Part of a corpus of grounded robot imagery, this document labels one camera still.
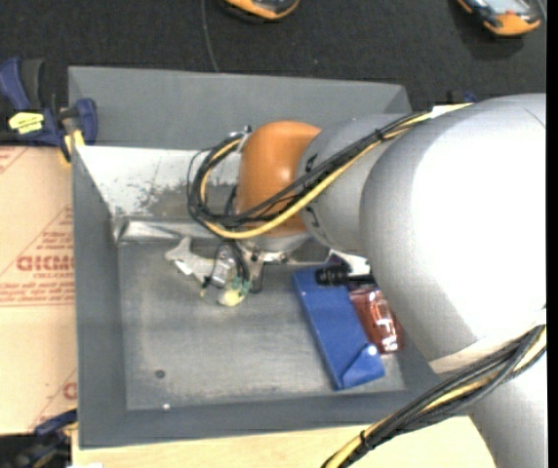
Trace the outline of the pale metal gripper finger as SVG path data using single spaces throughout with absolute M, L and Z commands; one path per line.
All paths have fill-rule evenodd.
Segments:
M 210 258 L 198 255 L 191 250 L 191 238 L 183 237 L 179 244 L 164 254 L 167 261 L 184 267 L 211 266 L 213 261 Z
M 175 261 L 175 266 L 180 273 L 193 276 L 200 283 L 209 282 L 214 271 L 214 262 L 208 259 L 195 261 L 178 259 Z

